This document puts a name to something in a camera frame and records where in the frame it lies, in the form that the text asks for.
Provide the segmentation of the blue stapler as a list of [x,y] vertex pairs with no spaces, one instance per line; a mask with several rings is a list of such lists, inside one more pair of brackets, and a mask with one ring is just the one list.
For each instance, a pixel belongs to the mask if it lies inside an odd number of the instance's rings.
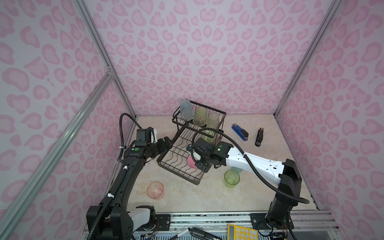
[[249,137],[249,133],[244,130],[243,128],[241,128],[240,126],[238,126],[237,124],[233,124],[232,125],[232,129],[236,132],[236,134],[243,140],[243,141],[247,141],[248,140],[248,137]]

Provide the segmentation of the yellow calculator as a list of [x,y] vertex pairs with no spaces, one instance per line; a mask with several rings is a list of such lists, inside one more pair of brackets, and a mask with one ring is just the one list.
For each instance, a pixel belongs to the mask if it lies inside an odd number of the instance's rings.
[[228,225],[228,240],[259,240],[256,230],[241,226]]

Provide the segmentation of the black marker pen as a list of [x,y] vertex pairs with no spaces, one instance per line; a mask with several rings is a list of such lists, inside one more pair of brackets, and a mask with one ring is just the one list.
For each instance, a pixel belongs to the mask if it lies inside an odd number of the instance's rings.
[[196,227],[194,228],[187,228],[180,233],[176,234],[175,236],[171,237],[170,240],[176,240],[180,237],[182,237],[185,234],[190,234],[192,237],[195,237],[200,240],[222,240],[222,238],[215,236],[211,233],[208,233],[206,231],[203,231],[201,229],[198,229]]

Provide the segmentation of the pale green frosted cup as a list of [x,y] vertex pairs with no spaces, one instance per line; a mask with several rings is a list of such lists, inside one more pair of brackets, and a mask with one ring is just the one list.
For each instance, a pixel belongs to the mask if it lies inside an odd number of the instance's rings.
[[220,124],[220,115],[217,112],[211,112],[207,119],[207,128],[216,129]]

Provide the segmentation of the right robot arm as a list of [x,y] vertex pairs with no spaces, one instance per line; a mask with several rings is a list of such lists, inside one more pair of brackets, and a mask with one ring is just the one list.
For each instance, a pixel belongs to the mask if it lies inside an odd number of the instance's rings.
[[245,152],[235,142],[218,142],[216,145],[200,138],[187,146],[195,166],[208,172],[211,167],[229,166],[253,172],[259,180],[275,192],[264,223],[269,228],[289,226],[289,212],[298,204],[309,204],[301,197],[302,177],[295,161],[265,159]]

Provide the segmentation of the solid pink plastic cup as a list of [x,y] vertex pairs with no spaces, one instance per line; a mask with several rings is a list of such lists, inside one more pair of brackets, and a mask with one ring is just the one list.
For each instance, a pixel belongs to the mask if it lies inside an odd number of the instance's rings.
[[188,158],[187,158],[187,165],[191,168],[191,169],[197,169],[197,167],[195,166],[195,162],[194,160],[192,159],[192,156],[189,155]]

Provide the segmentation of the pink transparent cup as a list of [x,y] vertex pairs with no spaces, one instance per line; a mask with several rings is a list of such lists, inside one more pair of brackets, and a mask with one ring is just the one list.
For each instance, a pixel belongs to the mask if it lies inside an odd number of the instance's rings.
[[160,200],[164,193],[164,185],[160,182],[152,182],[147,188],[147,195],[153,200]]

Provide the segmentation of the teal textured plastic cup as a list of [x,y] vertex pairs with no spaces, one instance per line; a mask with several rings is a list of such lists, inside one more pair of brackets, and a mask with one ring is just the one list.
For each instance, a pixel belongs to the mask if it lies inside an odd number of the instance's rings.
[[193,119],[194,113],[192,109],[192,103],[190,100],[182,100],[180,103],[180,118],[186,122]]

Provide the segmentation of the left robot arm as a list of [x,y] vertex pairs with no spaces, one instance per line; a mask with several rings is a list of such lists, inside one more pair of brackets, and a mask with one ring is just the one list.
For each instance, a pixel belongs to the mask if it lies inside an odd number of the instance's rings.
[[153,206],[139,206],[128,212],[127,203],[147,159],[154,159],[171,148],[172,141],[165,137],[146,145],[139,141],[125,150],[122,167],[107,195],[87,211],[88,240],[132,240],[139,228],[157,229]]

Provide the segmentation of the white mug green handle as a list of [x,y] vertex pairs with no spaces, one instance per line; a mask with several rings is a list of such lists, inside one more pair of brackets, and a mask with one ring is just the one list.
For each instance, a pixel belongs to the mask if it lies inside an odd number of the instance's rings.
[[209,144],[213,144],[216,139],[216,132],[211,130],[205,130],[202,138]]

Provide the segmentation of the bright green transparent cup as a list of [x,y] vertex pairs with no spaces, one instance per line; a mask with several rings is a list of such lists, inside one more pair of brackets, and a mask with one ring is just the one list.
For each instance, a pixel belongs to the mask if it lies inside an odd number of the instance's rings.
[[233,188],[240,182],[240,175],[234,170],[228,170],[224,174],[224,181],[227,188]]

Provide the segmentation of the teal cup near right arm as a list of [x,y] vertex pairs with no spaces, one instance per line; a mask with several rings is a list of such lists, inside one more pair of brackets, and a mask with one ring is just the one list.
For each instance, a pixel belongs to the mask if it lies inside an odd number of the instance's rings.
[[237,172],[238,174],[240,174],[243,171],[243,169],[236,168],[236,167],[231,167],[231,170]]

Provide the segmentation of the light green transparent cup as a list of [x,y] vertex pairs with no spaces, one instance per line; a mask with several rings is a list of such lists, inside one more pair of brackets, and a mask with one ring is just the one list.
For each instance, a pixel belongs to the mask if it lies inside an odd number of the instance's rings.
[[207,109],[204,107],[198,107],[195,111],[193,123],[196,126],[205,126],[207,122]]

